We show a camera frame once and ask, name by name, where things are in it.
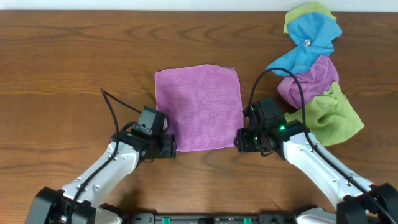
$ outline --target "blue cloth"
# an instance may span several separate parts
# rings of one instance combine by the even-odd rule
[[[311,65],[321,54],[329,56],[335,50],[331,41],[343,33],[332,18],[319,12],[297,18],[287,24],[287,30],[297,47],[272,62],[267,68],[285,68],[293,74],[309,72]],[[273,72],[282,76],[288,75],[283,71]]]

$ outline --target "wood grain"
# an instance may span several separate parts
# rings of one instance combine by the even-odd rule
[[[335,13],[331,59],[365,128],[328,149],[376,184],[398,187],[398,14]],[[155,106],[154,73],[205,63],[234,67],[243,103],[264,68],[294,47],[282,12],[0,12],[0,223],[23,223],[35,194],[87,169],[113,133],[104,88]],[[278,95],[269,75],[255,100]],[[138,115],[114,104],[120,123]],[[106,200],[126,212],[255,213],[333,207],[276,155],[235,148],[141,164]]]

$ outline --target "green towel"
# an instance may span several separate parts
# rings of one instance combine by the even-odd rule
[[[284,28],[284,33],[287,34],[289,33],[287,31],[287,24],[293,22],[294,20],[296,20],[297,18],[304,16],[306,14],[310,14],[313,12],[319,12],[322,14],[325,14],[326,16],[332,18],[334,21],[336,21],[336,17],[333,16],[329,9],[322,5],[320,2],[310,2],[307,3],[305,5],[302,5],[300,7],[297,7],[293,10],[291,10],[290,12],[286,13],[286,17],[285,17],[285,28]]]
[[[302,122],[302,110],[285,114],[286,121]],[[323,146],[344,142],[364,127],[337,82],[305,106],[307,127]]]

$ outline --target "white backdrop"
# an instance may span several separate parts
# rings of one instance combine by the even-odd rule
[[[0,0],[0,9],[289,11],[311,0]],[[398,0],[319,0],[331,11],[398,12]]]

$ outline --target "magenta cloth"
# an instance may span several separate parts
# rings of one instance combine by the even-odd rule
[[[200,65],[156,72],[156,108],[167,113],[177,150],[234,146],[243,128],[241,87],[233,68]]]
[[[321,96],[328,91],[333,82],[338,82],[338,74],[330,58],[321,55],[311,66],[309,72],[296,73],[304,92],[304,102],[312,101],[314,96]],[[278,86],[278,92],[292,106],[301,109],[300,90],[292,77],[285,77]]]

